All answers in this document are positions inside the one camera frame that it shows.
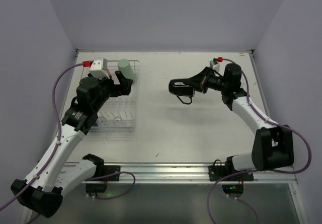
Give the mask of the black mug with handle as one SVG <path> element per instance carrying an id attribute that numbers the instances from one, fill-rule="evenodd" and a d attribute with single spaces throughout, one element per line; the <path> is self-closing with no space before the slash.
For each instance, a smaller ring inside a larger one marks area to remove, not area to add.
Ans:
<path id="1" fill-rule="evenodd" d="M 183 79 L 170 80 L 168 85 L 169 92 L 175 95 L 182 104 L 190 105 L 192 104 L 192 98 L 195 95 L 195 90 L 192 86 L 185 84 Z M 181 98 L 187 97 L 190 99 L 189 102 L 184 102 Z"/>

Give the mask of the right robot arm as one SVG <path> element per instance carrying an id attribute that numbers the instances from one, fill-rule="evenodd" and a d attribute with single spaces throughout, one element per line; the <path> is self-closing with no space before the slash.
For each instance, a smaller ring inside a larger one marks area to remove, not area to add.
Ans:
<path id="1" fill-rule="evenodd" d="M 248 92 L 242 88 L 242 74 L 241 67 L 232 62 L 225 66 L 223 75 L 213 67 L 205 67 L 193 77 L 171 80 L 169 92 L 178 99 L 192 99 L 195 92 L 205 94 L 209 89 L 219 91 L 223 103 L 253 132 L 255 139 L 252 151 L 227 157 L 224 164 L 227 174 L 246 170 L 270 171 L 293 165 L 292 132 L 252 104 Z"/>

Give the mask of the light green plastic cup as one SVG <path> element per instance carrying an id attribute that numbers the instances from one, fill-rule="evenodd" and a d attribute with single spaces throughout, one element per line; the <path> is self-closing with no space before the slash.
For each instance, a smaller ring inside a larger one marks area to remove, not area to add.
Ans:
<path id="1" fill-rule="evenodd" d="M 123 76 L 128 79 L 135 81 L 135 72 L 132 69 L 130 61 L 127 59 L 121 59 L 118 61 L 118 70 L 123 74 Z"/>

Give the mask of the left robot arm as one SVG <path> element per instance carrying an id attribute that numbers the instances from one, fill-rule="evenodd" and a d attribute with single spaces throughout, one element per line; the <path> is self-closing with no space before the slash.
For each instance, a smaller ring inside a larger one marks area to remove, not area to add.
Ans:
<path id="1" fill-rule="evenodd" d="M 60 208 L 64 197 L 85 180 L 106 180 L 104 160 L 87 154 L 71 170 L 61 173 L 75 147 L 85 138 L 98 119 L 98 112 L 109 98 L 128 96 L 133 84 L 122 72 L 116 71 L 118 83 L 110 77 L 96 78 L 92 74 L 83 78 L 76 89 L 70 108 L 60 120 L 57 137 L 25 179 L 16 179 L 11 191 L 18 202 L 49 218 Z"/>

